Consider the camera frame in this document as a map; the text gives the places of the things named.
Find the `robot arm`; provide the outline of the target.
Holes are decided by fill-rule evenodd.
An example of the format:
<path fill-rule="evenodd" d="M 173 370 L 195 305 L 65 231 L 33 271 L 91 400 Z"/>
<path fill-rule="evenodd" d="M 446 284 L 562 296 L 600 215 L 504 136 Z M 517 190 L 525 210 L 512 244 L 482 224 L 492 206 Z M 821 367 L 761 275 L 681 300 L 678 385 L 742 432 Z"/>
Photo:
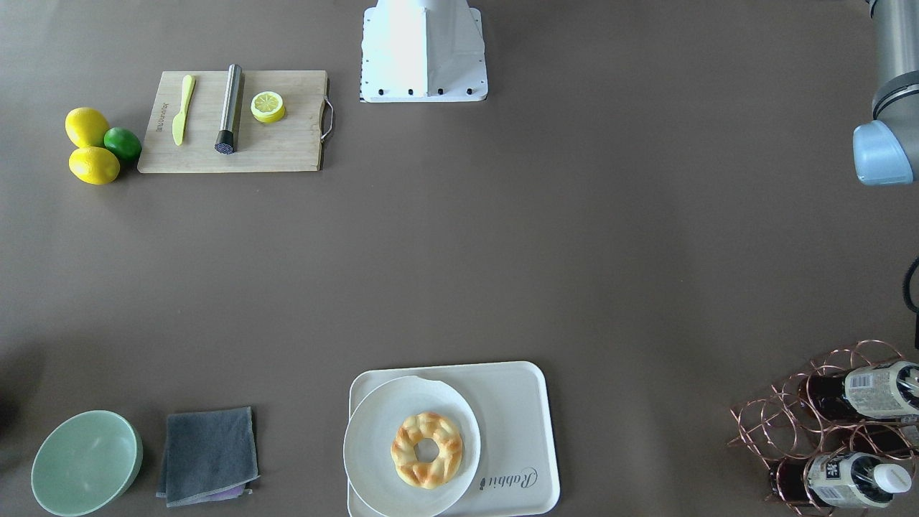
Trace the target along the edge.
<path fill-rule="evenodd" d="M 869 1 L 877 40 L 872 120 L 853 132 L 854 170 L 864 185 L 918 177 L 918 3 Z"/>

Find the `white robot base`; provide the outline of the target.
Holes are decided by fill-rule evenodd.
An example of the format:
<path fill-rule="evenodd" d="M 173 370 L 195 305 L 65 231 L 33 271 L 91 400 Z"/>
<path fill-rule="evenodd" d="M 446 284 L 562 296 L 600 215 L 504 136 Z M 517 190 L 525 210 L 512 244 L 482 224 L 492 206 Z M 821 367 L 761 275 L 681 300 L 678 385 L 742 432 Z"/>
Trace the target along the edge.
<path fill-rule="evenodd" d="M 378 1 L 363 14 L 365 103 L 484 101 L 482 14 L 466 1 Z"/>

